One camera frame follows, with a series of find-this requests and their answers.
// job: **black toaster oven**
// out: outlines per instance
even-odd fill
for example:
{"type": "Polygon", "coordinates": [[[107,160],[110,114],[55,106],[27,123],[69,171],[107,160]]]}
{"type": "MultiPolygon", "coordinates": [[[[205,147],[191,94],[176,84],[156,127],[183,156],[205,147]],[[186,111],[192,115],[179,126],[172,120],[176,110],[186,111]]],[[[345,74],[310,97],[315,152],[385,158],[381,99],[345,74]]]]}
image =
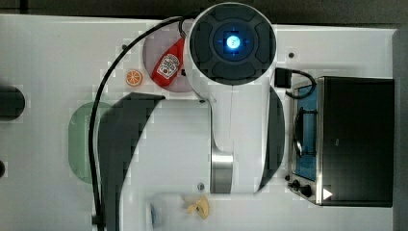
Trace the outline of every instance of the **black toaster oven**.
{"type": "Polygon", "coordinates": [[[317,83],[293,102],[288,186],[318,205],[391,207],[394,80],[324,76],[317,83]]]}

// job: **food item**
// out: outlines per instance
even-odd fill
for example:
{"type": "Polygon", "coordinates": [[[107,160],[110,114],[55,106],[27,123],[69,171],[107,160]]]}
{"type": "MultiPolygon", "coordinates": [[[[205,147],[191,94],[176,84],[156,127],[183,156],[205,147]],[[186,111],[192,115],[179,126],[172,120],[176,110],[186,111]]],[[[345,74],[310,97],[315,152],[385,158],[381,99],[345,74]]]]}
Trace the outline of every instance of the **food item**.
{"type": "Polygon", "coordinates": [[[139,86],[143,80],[143,75],[137,70],[130,70],[126,75],[126,83],[132,87],[139,86]]]}

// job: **glowing blue circle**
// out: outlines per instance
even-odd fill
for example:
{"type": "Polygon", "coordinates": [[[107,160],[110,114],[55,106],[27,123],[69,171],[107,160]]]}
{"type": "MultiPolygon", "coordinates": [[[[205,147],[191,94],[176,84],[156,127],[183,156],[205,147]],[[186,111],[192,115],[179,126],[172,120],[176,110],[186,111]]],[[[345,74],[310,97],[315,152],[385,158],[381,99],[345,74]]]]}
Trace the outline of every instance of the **glowing blue circle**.
{"type": "Polygon", "coordinates": [[[236,36],[230,36],[227,39],[227,46],[231,49],[237,49],[241,45],[240,38],[236,36]]]}

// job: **ketchup label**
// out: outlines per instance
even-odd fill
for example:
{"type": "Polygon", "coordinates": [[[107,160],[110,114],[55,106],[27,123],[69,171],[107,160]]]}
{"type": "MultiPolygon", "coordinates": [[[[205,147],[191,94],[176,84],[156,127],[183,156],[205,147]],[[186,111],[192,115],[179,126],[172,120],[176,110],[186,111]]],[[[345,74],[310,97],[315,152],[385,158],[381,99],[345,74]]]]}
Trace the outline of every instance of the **ketchup label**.
{"type": "Polygon", "coordinates": [[[157,68],[157,72],[166,79],[169,79],[174,73],[178,71],[180,61],[172,54],[167,54],[163,57],[162,62],[157,68]]]}

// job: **ketchup bottle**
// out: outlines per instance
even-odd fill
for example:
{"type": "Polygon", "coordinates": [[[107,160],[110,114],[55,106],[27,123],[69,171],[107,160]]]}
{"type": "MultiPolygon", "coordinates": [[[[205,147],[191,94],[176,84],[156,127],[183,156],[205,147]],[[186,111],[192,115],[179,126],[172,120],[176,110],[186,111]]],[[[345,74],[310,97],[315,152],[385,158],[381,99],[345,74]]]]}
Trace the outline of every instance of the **ketchup bottle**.
{"type": "Polygon", "coordinates": [[[184,39],[180,38],[174,43],[156,63],[152,80],[160,87],[166,87],[177,76],[183,65],[184,39]]]}

